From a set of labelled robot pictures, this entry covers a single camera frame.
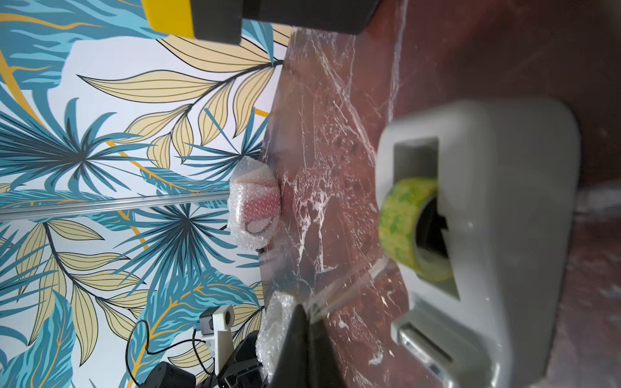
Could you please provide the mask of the yellow black plastic toolbox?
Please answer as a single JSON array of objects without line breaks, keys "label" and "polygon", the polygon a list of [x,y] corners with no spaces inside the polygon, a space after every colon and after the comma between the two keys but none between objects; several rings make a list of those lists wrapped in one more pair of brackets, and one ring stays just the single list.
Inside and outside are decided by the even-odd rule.
[{"label": "yellow black plastic toolbox", "polygon": [[229,45],[241,42],[247,20],[358,35],[378,5],[378,0],[142,2],[147,21],[155,32]]}]

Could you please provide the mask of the clear bubble wrap sheet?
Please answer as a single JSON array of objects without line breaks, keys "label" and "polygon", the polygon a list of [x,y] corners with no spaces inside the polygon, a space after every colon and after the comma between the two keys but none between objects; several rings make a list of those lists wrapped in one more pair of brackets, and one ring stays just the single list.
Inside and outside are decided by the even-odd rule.
[{"label": "clear bubble wrap sheet", "polygon": [[294,296],[275,292],[262,318],[256,341],[256,356],[261,364],[261,376],[271,383],[276,373],[289,325],[298,301]]},{"label": "clear bubble wrap sheet", "polygon": [[268,246],[281,216],[281,190],[269,166],[244,157],[230,178],[227,229],[240,247]]}]

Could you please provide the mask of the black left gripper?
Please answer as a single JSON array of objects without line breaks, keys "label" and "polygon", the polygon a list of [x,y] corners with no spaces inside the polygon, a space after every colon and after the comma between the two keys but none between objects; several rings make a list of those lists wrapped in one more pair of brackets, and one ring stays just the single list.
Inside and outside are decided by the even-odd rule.
[{"label": "black left gripper", "polygon": [[261,388],[265,386],[260,372],[262,364],[256,355],[258,335],[258,331],[251,332],[237,346],[224,365],[223,371],[208,379],[208,387]]}]

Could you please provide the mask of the red mug black handle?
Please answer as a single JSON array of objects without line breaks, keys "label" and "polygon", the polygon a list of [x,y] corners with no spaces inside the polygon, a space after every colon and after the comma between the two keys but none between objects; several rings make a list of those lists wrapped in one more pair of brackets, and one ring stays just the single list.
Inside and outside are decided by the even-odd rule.
[{"label": "red mug black handle", "polygon": [[242,189],[244,230],[253,235],[263,234],[281,213],[280,189],[268,183],[248,183]]}]

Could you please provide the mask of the green patterned tape roll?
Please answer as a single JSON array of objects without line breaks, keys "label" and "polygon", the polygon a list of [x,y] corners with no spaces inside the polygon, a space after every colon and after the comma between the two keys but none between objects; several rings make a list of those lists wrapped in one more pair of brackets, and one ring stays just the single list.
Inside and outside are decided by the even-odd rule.
[{"label": "green patterned tape roll", "polygon": [[438,214],[438,181],[413,177],[396,183],[383,202],[378,235],[387,256],[427,281],[454,276],[442,232],[446,218]]}]

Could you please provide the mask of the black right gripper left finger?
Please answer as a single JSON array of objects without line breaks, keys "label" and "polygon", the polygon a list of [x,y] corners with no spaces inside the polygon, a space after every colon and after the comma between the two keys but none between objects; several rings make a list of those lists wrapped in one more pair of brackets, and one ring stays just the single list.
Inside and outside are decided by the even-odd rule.
[{"label": "black right gripper left finger", "polygon": [[277,368],[269,387],[304,388],[308,382],[309,323],[302,305],[294,307]]}]

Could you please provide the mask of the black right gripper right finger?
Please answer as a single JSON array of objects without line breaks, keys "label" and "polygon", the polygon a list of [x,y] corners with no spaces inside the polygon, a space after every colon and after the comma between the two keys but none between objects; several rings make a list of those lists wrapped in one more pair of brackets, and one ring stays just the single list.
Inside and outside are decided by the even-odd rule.
[{"label": "black right gripper right finger", "polygon": [[346,388],[323,320],[308,332],[308,381],[312,388]]}]

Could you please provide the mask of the left aluminium corner post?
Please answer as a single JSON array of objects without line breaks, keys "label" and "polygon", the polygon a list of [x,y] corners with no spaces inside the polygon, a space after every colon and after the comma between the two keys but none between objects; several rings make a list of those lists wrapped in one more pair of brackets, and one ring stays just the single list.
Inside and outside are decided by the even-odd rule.
[{"label": "left aluminium corner post", "polygon": [[110,211],[132,210],[165,205],[182,205],[215,200],[227,200],[230,192],[227,190],[216,192],[198,192],[169,196],[135,197],[111,200],[79,200],[74,203],[58,205],[34,206],[1,211],[1,222],[22,219],[61,218],[66,216],[80,216],[88,213],[103,213]]}]

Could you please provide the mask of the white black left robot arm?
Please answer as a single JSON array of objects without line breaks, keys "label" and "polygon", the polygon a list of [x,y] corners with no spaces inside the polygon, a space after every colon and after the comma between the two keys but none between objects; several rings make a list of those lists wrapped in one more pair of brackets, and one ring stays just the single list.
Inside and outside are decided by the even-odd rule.
[{"label": "white black left robot arm", "polygon": [[202,383],[192,373],[162,361],[139,387],[263,387],[262,364],[256,356],[258,335],[258,331],[251,332],[234,350],[224,369]]}]

